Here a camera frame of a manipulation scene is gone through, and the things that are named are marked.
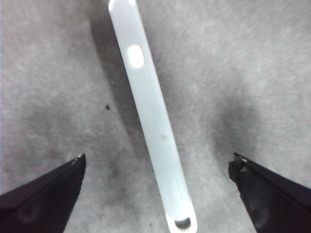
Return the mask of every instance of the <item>hole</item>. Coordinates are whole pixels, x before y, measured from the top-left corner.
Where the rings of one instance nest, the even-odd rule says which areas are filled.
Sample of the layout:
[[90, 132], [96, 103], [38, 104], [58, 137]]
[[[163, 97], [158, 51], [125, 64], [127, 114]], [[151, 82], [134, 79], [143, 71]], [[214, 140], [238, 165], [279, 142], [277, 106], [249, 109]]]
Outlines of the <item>hole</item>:
[[139, 69], [143, 67], [145, 59], [141, 47], [139, 45], [131, 45], [128, 48], [127, 53], [128, 58], [130, 60], [130, 64], [133, 68]]
[[186, 229], [191, 225], [190, 218], [186, 218], [182, 221], [175, 221], [175, 225], [180, 229]]

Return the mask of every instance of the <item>gray carpet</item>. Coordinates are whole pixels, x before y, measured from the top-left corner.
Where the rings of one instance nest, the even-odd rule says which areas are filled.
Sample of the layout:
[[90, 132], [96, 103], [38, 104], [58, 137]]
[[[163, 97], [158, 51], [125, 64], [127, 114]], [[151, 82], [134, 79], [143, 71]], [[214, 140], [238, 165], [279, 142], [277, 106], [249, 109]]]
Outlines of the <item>gray carpet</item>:
[[[198, 232], [254, 233], [233, 152], [311, 187], [311, 1], [138, 6]], [[168, 232], [107, 1], [1, 8], [2, 193], [85, 152], [65, 233]]]

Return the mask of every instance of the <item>oval hole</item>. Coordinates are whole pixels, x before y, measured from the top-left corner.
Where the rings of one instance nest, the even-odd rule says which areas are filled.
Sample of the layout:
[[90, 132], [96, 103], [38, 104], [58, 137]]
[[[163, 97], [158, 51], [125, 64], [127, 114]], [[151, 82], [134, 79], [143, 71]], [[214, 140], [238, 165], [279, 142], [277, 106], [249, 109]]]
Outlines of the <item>oval hole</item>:
[[180, 229], [186, 229], [191, 225], [190, 218], [186, 218], [182, 221], [175, 221], [175, 225]]

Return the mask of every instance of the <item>round hole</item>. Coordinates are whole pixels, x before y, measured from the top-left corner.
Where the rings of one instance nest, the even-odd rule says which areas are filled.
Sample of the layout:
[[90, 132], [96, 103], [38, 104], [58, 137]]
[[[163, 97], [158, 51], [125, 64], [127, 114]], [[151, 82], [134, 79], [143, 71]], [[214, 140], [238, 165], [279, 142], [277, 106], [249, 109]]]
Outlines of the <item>round hole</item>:
[[190, 218], [186, 218], [182, 221], [175, 221], [175, 225], [180, 229], [186, 229], [191, 225]]

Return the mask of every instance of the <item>white plastic stick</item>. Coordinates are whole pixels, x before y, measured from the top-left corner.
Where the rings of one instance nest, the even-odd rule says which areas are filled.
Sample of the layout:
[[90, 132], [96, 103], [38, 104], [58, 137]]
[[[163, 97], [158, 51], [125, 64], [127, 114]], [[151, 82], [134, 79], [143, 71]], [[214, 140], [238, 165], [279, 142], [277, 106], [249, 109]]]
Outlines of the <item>white plastic stick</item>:
[[[109, 12], [172, 233], [195, 233], [197, 221], [135, 0], [110, 0]], [[176, 221], [190, 219], [180, 229]]]

